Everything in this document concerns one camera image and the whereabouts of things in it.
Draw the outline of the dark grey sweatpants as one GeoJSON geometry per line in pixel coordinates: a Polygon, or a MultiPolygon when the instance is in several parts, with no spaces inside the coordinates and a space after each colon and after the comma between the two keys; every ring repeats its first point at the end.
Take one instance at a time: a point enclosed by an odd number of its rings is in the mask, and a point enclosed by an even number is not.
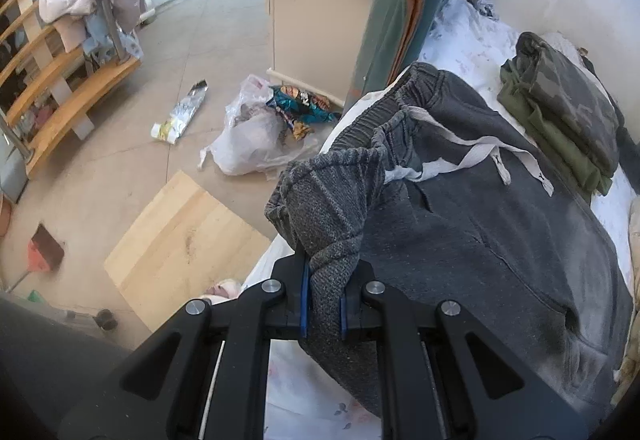
{"type": "Polygon", "coordinates": [[[303,349],[367,411],[376,355],[341,338],[359,261],[425,304],[459,301],[590,428],[611,411],[632,299],[611,238],[550,161],[466,82],[409,66],[265,209],[310,267],[303,349]]]}

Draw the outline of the beige cabinet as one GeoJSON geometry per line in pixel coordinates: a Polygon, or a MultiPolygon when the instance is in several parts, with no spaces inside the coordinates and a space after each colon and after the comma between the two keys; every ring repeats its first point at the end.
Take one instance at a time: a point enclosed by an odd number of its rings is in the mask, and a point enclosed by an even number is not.
{"type": "Polygon", "coordinates": [[[372,0],[268,0],[272,81],[345,103],[372,0]]]}

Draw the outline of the white floral bed sheet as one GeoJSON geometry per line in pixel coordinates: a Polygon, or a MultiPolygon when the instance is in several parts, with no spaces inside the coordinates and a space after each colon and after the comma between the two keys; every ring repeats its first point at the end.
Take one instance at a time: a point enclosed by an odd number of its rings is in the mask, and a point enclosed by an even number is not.
{"type": "MultiPolygon", "coordinates": [[[[420,53],[421,62],[452,71],[476,88],[491,108],[510,116],[498,103],[499,68],[515,55],[520,33],[481,15],[465,0],[448,0],[435,19],[420,53]]],[[[591,198],[590,207],[612,238],[627,290],[634,290],[628,218],[636,197],[618,168],[608,195],[591,198]]],[[[366,411],[295,342],[273,342],[269,359],[266,439],[378,439],[380,420],[366,411]]]]}

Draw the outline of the wooden slatted rack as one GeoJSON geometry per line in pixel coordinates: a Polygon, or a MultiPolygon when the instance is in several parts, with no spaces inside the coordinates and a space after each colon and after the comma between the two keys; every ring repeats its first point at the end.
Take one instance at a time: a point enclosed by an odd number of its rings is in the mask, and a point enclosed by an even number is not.
{"type": "Polygon", "coordinates": [[[63,137],[87,134],[88,111],[136,70],[142,50],[122,31],[110,0],[52,24],[39,0],[1,0],[1,131],[33,178],[63,137]]]}

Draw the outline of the folded camouflage olive clothes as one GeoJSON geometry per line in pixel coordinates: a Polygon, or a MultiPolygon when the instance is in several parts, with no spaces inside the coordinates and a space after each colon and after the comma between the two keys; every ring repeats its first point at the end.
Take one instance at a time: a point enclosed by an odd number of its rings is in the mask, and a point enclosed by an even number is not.
{"type": "Polygon", "coordinates": [[[499,103],[563,179],[590,199],[606,195],[620,163],[618,122],[600,88],[561,51],[525,31],[501,66],[499,103]]]}

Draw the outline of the red dustpan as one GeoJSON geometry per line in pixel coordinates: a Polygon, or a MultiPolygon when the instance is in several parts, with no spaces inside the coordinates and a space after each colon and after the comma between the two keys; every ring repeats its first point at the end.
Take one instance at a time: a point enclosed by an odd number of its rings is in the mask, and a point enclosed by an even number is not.
{"type": "Polygon", "coordinates": [[[27,267],[19,278],[6,289],[12,291],[32,273],[52,274],[58,272],[64,259],[64,249],[47,228],[39,223],[27,244],[27,267]]]}

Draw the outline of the teal and orange blanket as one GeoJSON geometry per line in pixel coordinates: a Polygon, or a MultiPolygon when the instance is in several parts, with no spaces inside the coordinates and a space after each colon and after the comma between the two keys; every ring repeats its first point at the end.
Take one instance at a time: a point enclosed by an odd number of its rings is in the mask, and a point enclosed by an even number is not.
{"type": "Polygon", "coordinates": [[[372,0],[345,107],[381,91],[415,62],[445,0],[372,0]]]}

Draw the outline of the white plastic bag with clothes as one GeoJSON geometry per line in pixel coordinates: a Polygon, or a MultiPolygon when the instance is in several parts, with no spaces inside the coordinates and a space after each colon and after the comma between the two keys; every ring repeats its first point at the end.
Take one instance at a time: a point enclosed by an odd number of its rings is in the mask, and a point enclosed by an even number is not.
{"type": "Polygon", "coordinates": [[[341,115],[326,96],[251,74],[226,107],[221,134],[201,149],[198,167],[211,161],[227,175],[273,177],[291,161],[317,154],[341,115]]]}

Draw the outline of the flat cardboard sheet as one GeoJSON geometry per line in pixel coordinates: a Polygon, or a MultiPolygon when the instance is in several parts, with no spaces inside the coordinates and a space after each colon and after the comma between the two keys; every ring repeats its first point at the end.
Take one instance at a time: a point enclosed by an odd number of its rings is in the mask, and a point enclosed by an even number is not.
{"type": "Polygon", "coordinates": [[[227,278],[242,282],[270,240],[179,171],[104,262],[122,298],[158,330],[186,301],[227,278]]]}

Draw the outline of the silver foil snack wrapper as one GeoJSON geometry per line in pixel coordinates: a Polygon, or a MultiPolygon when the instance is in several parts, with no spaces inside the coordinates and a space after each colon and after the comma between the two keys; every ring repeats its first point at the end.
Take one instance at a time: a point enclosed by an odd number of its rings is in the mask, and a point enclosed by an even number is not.
{"type": "Polygon", "coordinates": [[[205,80],[192,85],[189,93],[171,109],[167,119],[162,123],[154,123],[150,131],[152,139],[175,145],[203,104],[207,90],[205,80]]]}

